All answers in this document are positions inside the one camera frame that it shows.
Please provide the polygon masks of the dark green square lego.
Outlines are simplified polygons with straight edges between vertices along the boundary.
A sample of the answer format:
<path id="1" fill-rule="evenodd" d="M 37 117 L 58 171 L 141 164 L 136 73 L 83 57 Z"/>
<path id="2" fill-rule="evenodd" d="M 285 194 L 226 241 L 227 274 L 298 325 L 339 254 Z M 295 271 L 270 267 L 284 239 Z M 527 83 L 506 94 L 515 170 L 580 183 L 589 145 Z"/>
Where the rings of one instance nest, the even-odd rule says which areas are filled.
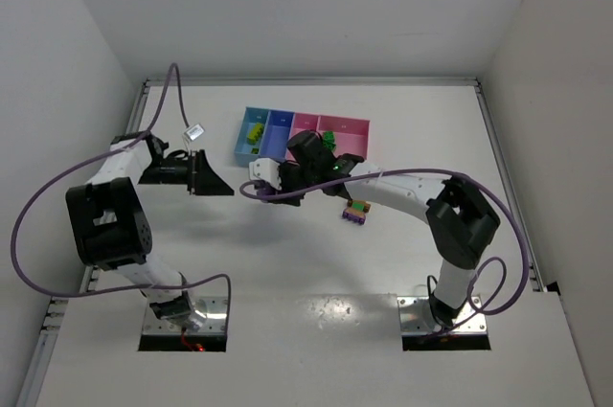
<path id="1" fill-rule="evenodd" d="M 336 139 L 332 131 L 324 131 L 321 134 L 321 138 L 325 148 L 329 149 L 330 151 L 336 150 Z"/>

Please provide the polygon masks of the lime green square lego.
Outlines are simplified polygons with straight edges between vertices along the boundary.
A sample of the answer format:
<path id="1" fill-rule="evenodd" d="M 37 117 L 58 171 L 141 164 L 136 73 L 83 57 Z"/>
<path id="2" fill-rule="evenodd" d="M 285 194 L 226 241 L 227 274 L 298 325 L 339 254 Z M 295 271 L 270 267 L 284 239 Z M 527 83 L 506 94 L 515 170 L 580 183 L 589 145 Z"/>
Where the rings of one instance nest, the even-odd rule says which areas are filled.
<path id="1" fill-rule="evenodd" d="M 252 146 L 256 145 L 258 141 L 261 139 L 263 132 L 264 132 L 264 124 L 254 123 L 247 132 L 247 135 L 245 137 L 246 143 Z"/>

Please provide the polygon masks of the lego stack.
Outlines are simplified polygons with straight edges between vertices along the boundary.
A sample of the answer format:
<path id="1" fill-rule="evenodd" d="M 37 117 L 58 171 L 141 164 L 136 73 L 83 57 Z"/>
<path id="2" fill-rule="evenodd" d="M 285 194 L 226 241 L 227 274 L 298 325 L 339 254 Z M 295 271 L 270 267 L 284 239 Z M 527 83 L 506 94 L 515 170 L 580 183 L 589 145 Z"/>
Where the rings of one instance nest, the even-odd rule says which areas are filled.
<path id="1" fill-rule="evenodd" d="M 358 225 L 363 225 L 371 209 L 371 204 L 364 200 L 348 200 L 341 217 Z"/>

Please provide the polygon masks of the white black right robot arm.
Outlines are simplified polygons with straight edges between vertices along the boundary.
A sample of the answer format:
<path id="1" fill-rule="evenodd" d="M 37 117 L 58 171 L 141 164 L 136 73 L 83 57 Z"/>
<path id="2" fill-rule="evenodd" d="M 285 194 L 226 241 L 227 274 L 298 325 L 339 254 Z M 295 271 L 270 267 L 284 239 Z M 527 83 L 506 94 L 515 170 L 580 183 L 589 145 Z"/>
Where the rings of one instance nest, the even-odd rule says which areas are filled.
<path id="1" fill-rule="evenodd" d="M 313 130 L 287 142 L 290 160 L 260 159 L 254 166 L 275 193 L 296 192 L 341 180 L 324 194 L 348 201 L 365 200 L 424 222 L 443 262 L 429 293 L 432 318 L 450 328 L 468 298 L 481 257 L 499 228 L 500 218 L 478 188 L 464 178 L 440 180 L 408 174 L 387 175 L 359 155 L 334 155 Z"/>

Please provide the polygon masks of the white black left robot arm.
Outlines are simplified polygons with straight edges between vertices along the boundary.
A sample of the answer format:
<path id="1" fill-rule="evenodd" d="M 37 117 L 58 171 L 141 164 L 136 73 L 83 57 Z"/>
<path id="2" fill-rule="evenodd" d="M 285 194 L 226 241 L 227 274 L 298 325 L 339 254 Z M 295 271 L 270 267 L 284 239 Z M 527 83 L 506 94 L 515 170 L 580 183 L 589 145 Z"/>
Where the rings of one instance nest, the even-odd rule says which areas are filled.
<path id="1" fill-rule="evenodd" d="M 204 313 L 185 276 L 152 252 L 152 233 L 136 192 L 143 185 L 179 185 L 195 196 L 232 196 L 202 150 L 168 152 L 150 132 L 117 136 L 98 172 L 65 194 L 79 258 L 136 285 L 161 321 L 183 330 L 203 326 Z"/>

